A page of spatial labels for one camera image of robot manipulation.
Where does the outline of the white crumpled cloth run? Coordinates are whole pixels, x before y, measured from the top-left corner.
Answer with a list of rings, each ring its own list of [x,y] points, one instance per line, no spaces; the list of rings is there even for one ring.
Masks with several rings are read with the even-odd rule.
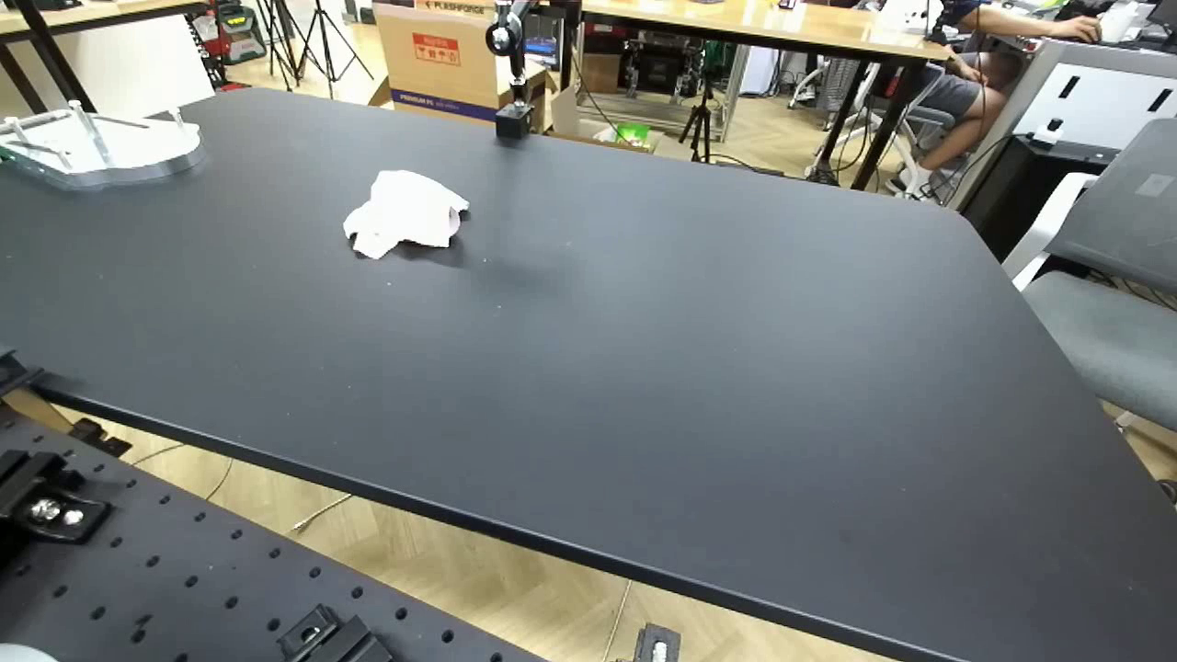
[[[446,250],[469,202],[435,176],[413,169],[381,169],[366,199],[347,212],[343,238],[356,258],[381,261],[402,244]]]

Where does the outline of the small black tripod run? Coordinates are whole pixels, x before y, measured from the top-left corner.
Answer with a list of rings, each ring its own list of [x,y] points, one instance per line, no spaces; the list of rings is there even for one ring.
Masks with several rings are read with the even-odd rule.
[[[713,84],[703,84],[698,104],[691,107],[681,144],[691,151],[696,163],[709,158],[713,149]]]

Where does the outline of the cardboard box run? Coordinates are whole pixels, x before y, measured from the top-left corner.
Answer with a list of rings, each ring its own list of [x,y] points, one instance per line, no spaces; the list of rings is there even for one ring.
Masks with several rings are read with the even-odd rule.
[[[490,120],[500,111],[490,10],[458,3],[378,3],[376,33],[386,77],[370,107],[408,107]]]

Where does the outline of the wooden desk background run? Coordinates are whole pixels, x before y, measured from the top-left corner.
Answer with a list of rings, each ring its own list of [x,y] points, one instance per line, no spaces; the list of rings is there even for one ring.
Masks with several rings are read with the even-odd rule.
[[[896,130],[906,104],[919,88],[929,64],[946,64],[950,49],[911,36],[881,10],[832,8],[812,0],[579,0],[584,19],[629,21],[637,31],[681,31],[707,39],[734,39],[783,52],[812,52],[879,64],[896,75],[892,104],[887,107],[876,140],[869,144],[854,190],[863,190]]]

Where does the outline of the seated person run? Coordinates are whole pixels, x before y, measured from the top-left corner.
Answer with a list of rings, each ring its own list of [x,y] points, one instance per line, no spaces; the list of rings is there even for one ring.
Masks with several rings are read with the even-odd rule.
[[[991,0],[940,0],[940,27],[974,36],[1047,36],[1085,43],[1104,36],[1092,14],[1034,19],[995,8]],[[951,130],[919,158],[924,172],[937,172],[990,134],[1005,111],[1005,92],[964,55],[950,55],[946,75],[926,88],[924,104],[951,118]]]

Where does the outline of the grey office chair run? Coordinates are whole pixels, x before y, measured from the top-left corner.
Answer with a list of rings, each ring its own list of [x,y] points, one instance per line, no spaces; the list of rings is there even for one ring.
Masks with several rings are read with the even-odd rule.
[[[1088,390],[1177,427],[1177,120],[1147,120],[1043,244],[1021,299]]]

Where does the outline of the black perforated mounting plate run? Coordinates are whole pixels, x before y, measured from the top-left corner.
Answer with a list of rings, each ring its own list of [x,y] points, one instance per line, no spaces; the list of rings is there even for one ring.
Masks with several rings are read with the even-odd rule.
[[[22,417],[0,451],[3,662],[538,662]]]

